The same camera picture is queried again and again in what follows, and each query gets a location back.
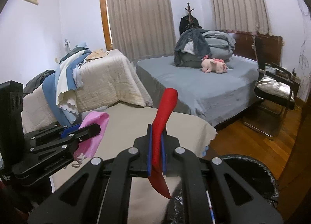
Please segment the bright pink cloth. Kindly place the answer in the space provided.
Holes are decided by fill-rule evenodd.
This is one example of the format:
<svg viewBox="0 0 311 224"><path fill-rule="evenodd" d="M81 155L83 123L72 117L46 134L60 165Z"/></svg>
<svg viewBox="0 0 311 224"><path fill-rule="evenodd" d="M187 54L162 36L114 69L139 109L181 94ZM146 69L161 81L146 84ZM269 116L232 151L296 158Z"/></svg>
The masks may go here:
<svg viewBox="0 0 311 224"><path fill-rule="evenodd" d="M109 114L106 112L92 111L82 121L79 129L88 127L89 134L82 137L78 149L73 154L75 160L93 158L109 123Z"/></svg>

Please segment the black lined trash bin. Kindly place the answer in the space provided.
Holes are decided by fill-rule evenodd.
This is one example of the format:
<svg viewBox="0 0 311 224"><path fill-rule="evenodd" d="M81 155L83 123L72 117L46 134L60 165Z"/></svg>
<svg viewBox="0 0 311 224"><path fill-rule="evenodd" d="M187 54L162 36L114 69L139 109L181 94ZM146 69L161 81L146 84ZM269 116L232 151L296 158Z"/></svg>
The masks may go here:
<svg viewBox="0 0 311 224"><path fill-rule="evenodd" d="M280 213L224 160L174 155L182 209L169 201L163 223L283 223Z"/></svg>

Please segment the blue white scalloped cloth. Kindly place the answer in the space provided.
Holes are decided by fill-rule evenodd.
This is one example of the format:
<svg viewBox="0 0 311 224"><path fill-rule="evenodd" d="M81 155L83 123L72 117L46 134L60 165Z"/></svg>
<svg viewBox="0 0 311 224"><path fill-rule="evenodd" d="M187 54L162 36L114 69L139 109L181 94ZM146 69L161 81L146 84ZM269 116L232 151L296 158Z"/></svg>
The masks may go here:
<svg viewBox="0 0 311 224"><path fill-rule="evenodd" d="M62 126L74 124L79 117L75 91L83 86L83 82L78 69L90 54L86 43L78 44L60 60L56 72L43 81L45 99Z"/></svg>

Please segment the beige quilted cover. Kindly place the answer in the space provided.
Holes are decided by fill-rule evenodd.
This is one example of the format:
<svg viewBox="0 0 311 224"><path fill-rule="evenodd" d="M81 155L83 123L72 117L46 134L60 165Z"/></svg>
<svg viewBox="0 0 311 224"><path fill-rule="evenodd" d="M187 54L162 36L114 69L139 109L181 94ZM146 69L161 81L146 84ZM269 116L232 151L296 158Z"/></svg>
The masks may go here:
<svg viewBox="0 0 311 224"><path fill-rule="evenodd" d="M111 106L119 101L151 107L152 99L129 59L117 49L80 68L84 86L75 91L79 112ZM57 122L40 85L23 98L22 124L29 133Z"/></svg>

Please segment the grey sheet bed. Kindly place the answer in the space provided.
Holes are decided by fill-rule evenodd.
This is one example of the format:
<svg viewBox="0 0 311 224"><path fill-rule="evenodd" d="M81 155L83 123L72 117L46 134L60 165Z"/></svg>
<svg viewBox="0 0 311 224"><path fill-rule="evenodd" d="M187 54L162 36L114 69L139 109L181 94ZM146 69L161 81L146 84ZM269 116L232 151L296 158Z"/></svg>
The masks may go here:
<svg viewBox="0 0 311 224"><path fill-rule="evenodd" d="M257 62L232 55L226 73L203 73L199 68L177 67L174 57L139 61L136 74L151 96L153 107L160 104L166 88L178 92L175 111L198 116L217 126L241 113L255 102Z"/></svg>

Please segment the black office chair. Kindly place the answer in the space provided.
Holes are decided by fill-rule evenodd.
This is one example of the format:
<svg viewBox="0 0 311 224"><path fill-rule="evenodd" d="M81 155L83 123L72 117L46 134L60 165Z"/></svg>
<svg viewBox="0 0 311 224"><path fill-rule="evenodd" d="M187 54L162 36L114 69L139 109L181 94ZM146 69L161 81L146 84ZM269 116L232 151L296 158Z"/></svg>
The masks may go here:
<svg viewBox="0 0 311 224"><path fill-rule="evenodd" d="M242 117L245 126L272 139L281 130L287 111L295 107L295 84L292 74L281 66L266 60L262 40L253 36L253 50L258 63L258 79L254 93L260 102L271 101L281 106L279 113L259 104L253 105Z"/></svg>

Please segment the silver cushion on chair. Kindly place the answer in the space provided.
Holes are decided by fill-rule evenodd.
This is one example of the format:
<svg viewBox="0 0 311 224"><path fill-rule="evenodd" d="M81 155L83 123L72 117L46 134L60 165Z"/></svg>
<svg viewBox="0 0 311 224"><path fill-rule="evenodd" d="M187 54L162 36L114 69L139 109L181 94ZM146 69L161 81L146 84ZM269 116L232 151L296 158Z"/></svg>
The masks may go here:
<svg viewBox="0 0 311 224"><path fill-rule="evenodd" d="M275 79L268 76L264 76L261 80L257 81L256 87L263 92L284 99L288 99L290 95L289 85L284 84L280 81L276 81Z"/></svg>

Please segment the pink plush pig toy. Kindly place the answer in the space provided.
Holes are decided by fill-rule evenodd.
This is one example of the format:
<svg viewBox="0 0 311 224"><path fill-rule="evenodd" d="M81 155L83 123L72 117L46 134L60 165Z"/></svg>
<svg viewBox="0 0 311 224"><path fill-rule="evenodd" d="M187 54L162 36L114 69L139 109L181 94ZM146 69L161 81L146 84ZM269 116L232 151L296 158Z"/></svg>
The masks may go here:
<svg viewBox="0 0 311 224"><path fill-rule="evenodd" d="M213 59L209 58L208 56L205 56L202 59L202 72L204 73L210 73L215 72L217 74L222 74L227 72L227 65L222 59Z"/></svg>

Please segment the wooden nightstand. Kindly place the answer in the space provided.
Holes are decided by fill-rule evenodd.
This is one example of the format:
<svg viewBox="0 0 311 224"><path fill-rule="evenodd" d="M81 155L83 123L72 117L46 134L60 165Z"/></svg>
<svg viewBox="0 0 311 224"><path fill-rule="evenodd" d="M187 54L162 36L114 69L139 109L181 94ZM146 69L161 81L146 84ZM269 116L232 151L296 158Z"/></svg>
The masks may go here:
<svg viewBox="0 0 311 224"><path fill-rule="evenodd" d="M297 76L297 73L295 72L295 68L292 70L292 72L285 70L285 74L286 74L286 78L294 83L293 93L294 93L294 99L296 100L299 87L301 85L301 80Z"/></svg>

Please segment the left beige curtain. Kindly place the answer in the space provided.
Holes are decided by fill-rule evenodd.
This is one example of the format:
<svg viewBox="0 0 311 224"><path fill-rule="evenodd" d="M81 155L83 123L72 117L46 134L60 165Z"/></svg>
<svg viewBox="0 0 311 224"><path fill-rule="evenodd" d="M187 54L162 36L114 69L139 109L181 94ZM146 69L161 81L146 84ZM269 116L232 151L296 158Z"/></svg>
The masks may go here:
<svg viewBox="0 0 311 224"><path fill-rule="evenodd" d="M176 44L170 0L107 0L114 49L131 62L171 55Z"/></svg>

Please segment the beige curtain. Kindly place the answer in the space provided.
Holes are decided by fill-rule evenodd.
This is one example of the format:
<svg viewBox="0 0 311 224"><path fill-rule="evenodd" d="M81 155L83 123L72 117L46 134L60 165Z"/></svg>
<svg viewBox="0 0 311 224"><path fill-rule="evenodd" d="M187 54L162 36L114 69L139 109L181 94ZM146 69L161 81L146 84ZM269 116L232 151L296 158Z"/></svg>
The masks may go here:
<svg viewBox="0 0 311 224"><path fill-rule="evenodd" d="M107 0L114 49L131 62L171 55L176 44L170 0Z"/></svg>
<svg viewBox="0 0 311 224"><path fill-rule="evenodd" d="M212 0L212 8L217 30L270 32L265 0Z"/></svg>

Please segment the folded grey blanket pile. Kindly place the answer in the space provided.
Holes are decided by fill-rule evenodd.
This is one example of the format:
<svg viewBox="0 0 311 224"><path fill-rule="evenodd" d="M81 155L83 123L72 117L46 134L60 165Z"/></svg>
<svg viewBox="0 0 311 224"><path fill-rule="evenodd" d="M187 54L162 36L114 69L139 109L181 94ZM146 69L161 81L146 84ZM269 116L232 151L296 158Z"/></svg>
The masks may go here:
<svg viewBox="0 0 311 224"><path fill-rule="evenodd" d="M221 31L207 31L202 35L211 50L209 58L229 60L236 48L236 40L232 35Z"/></svg>

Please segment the dark wooden headboard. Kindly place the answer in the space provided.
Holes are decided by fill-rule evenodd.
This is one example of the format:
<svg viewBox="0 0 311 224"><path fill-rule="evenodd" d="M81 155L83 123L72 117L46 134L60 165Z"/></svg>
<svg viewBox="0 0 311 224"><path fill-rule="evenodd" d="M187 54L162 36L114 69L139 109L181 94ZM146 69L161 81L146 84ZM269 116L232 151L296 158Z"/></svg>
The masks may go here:
<svg viewBox="0 0 311 224"><path fill-rule="evenodd" d="M280 66L283 47L282 36L262 35L253 32L226 31L235 39L234 55L242 56L248 59L257 60L253 49L253 36L261 40L263 52L267 63L275 63Z"/></svg>

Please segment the wooden coat rack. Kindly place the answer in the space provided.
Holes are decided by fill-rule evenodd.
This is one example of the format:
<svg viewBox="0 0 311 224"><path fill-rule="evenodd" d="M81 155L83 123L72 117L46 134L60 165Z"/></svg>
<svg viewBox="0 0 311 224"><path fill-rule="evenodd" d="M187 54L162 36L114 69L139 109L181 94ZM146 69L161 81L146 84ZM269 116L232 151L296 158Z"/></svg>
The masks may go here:
<svg viewBox="0 0 311 224"><path fill-rule="evenodd" d="M187 8L185 9L187 11L187 18L188 24L186 25L187 28L192 28L194 25L194 19L191 15L191 12L194 10L194 8L191 8L190 3L187 3Z"/></svg>

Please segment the right beige curtain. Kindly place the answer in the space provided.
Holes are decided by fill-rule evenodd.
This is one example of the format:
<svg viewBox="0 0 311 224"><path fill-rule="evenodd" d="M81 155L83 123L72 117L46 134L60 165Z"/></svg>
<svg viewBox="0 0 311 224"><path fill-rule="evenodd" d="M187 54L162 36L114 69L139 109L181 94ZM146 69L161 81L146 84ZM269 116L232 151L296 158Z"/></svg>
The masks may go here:
<svg viewBox="0 0 311 224"><path fill-rule="evenodd" d="M270 32L265 0L212 0L212 8L217 30Z"/></svg>

